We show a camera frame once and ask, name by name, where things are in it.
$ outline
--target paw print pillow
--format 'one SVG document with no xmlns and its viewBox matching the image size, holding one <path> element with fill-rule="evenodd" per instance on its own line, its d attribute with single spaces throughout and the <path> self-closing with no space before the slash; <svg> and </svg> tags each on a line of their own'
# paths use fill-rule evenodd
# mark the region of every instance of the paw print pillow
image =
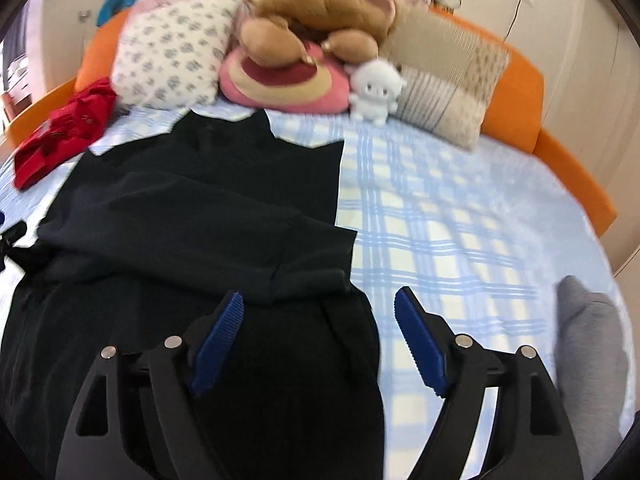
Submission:
<svg viewBox="0 0 640 480">
<path fill-rule="evenodd" d="M 123 105 L 210 105 L 242 0 L 187 0 L 134 16 L 120 35 L 111 86 Z"/>
</svg>

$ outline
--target black cable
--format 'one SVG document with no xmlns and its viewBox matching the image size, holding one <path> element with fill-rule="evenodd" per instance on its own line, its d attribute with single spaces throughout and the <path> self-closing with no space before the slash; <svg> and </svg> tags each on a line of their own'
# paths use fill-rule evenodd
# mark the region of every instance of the black cable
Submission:
<svg viewBox="0 0 640 480">
<path fill-rule="evenodd" d="M 518 11 L 520 10 L 520 4 L 522 3 L 522 0 L 518 0 L 518 5 L 516 6 L 516 13 L 513 16 L 513 21 L 511 22 L 511 25 L 509 26 L 509 31 L 507 32 L 507 35 L 504 37 L 504 39 L 502 40 L 502 42 L 504 43 L 505 41 L 507 41 L 507 38 L 509 37 L 509 35 L 511 34 L 511 29 L 513 28 L 513 24 L 516 22 L 516 18 L 518 17 Z"/>
</svg>

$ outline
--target bed sheet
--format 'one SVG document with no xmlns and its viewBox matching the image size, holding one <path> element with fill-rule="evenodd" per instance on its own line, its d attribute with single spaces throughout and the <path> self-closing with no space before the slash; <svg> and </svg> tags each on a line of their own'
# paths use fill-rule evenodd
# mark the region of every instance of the bed sheet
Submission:
<svg viewBox="0 0 640 480">
<path fill-rule="evenodd" d="M 185 111 L 134 108 L 92 151 L 167 132 Z M 195 111 L 232 120 L 250 112 L 225 102 Z M 379 128 L 347 116 L 268 115 L 281 138 L 306 146 L 345 141 L 337 224 L 358 231 L 351 280 L 368 295 L 380 330 L 386 479 L 407 478 L 442 405 L 422 384 L 394 319 L 394 294 L 403 285 L 454 332 L 469 333 L 486 348 L 534 346 L 552 376 L 555 283 L 574 274 L 591 290 L 609 294 L 620 310 L 632 371 L 620 421 L 626 432 L 635 405 L 630 321 L 584 212 L 546 166 L 487 138 L 475 153 L 465 153 L 394 120 Z M 0 169 L 5 225 L 28 223 L 20 244 L 33 243 L 38 222 L 77 159 L 21 194 L 12 186 L 12 160 Z M 11 262 L 0 274 L 0 330 L 20 277 Z M 481 467 L 495 394 L 487 390 L 463 478 Z"/>
</svg>

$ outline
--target gray garment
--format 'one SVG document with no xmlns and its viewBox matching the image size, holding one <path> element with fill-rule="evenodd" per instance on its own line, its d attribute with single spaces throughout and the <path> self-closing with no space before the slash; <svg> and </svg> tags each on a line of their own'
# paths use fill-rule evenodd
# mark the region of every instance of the gray garment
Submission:
<svg viewBox="0 0 640 480">
<path fill-rule="evenodd" d="M 613 302 L 589 292 L 575 276 L 556 286 L 558 390 L 574 430 L 585 480 L 591 480 L 622 442 L 619 421 L 628 361 Z"/>
</svg>

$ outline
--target pink cushion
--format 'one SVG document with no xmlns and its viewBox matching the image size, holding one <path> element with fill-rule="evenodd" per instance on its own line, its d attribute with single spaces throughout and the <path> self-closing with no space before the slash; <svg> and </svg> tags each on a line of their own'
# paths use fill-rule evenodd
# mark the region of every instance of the pink cushion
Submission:
<svg viewBox="0 0 640 480">
<path fill-rule="evenodd" d="M 220 67 L 220 90 L 227 99 L 251 108 L 298 114 L 339 114 L 349 107 L 349 76 L 314 43 L 306 51 L 316 66 L 302 62 L 288 68 L 257 66 L 241 47 Z"/>
</svg>

